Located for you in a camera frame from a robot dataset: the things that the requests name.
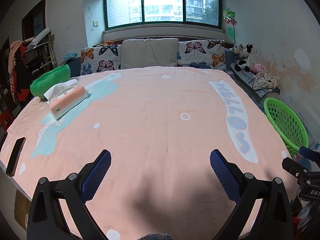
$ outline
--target green plastic basket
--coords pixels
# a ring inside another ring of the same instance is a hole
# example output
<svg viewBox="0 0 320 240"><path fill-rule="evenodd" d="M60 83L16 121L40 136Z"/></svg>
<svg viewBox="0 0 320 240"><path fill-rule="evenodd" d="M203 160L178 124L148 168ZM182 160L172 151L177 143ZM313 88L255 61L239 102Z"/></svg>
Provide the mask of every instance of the green plastic basket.
<svg viewBox="0 0 320 240"><path fill-rule="evenodd" d="M294 156L301 146L308 147L307 131L294 111L274 98L266 98L263 107L268 120L281 136L291 156Z"/></svg>

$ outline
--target metal bolt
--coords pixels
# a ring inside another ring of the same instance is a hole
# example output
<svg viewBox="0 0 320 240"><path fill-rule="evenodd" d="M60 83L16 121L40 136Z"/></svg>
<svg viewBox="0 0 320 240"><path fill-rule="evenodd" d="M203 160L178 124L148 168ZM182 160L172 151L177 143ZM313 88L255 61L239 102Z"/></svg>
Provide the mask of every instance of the metal bolt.
<svg viewBox="0 0 320 240"><path fill-rule="evenodd" d="M247 179L253 179L253 175L252 175L250 172L247 172L244 176L245 176Z"/></svg>
<svg viewBox="0 0 320 240"><path fill-rule="evenodd" d="M70 180L74 180L76 177L77 177L77 174L76 174L76 173L71 173L71 174L68 176L68 178L69 178Z"/></svg>
<svg viewBox="0 0 320 240"><path fill-rule="evenodd" d="M277 178L275 178L275 182L278 183L278 184L281 184L281 183L282 183L282 180L277 177Z"/></svg>
<svg viewBox="0 0 320 240"><path fill-rule="evenodd" d="M40 183L40 184L43 184L43 183L45 183L46 180L47 180L47 179L46 179L45 177L42 177L41 179L39 179L39 183Z"/></svg>

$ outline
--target blue gripper pad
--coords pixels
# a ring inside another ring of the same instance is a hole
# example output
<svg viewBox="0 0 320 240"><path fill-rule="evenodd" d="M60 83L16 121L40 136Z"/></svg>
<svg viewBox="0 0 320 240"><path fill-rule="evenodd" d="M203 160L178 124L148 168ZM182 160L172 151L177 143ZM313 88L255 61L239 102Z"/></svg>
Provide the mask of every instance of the blue gripper pad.
<svg viewBox="0 0 320 240"><path fill-rule="evenodd" d="M238 204L241 199L239 183L216 150L210 154L210 164L228 198Z"/></svg>
<svg viewBox="0 0 320 240"><path fill-rule="evenodd" d="M81 185L81 200L83 203L93 199L110 165L111 154L106 150Z"/></svg>
<svg viewBox="0 0 320 240"><path fill-rule="evenodd" d="M299 154L311 160L312 162L319 161L319 154L313 150L308 149L307 147L301 146L299 148Z"/></svg>

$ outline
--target bed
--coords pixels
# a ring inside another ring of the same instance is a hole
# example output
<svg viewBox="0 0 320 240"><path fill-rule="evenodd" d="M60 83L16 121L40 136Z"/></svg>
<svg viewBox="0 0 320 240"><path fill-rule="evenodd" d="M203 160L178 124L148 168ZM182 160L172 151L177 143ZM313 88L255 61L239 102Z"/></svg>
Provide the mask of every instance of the bed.
<svg viewBox="0 0 320 240"><path fill-rule="evenodd" d="M289 199L296 192L296 180L281 167L290 155L280 136L225 72L155 66L76 79L90 96L58 121L34 98L8 129L0 166L6 169L15 141L26 137L11 179L27 198L41 177L64 179L103 149L112 164L86 206L109 240L154 232L213 239L235 206L210 166L214 149L257 179L281 177ZM243 234L259 206L256 201Z"/></svg>

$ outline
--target red chair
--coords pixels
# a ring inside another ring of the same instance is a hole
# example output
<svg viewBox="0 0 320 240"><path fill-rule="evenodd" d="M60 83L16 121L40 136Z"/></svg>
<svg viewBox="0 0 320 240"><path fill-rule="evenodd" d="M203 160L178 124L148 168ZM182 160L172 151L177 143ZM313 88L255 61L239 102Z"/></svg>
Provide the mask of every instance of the red chair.
<svg viewBox="0 0 320 240"><path fill-rule="evenodd" d="M3 112L0 114L0 123L4 129L4 132L7 131L9 126L13 123L13 120L13 114L9 112L7 109L3 110Z"/></svg>

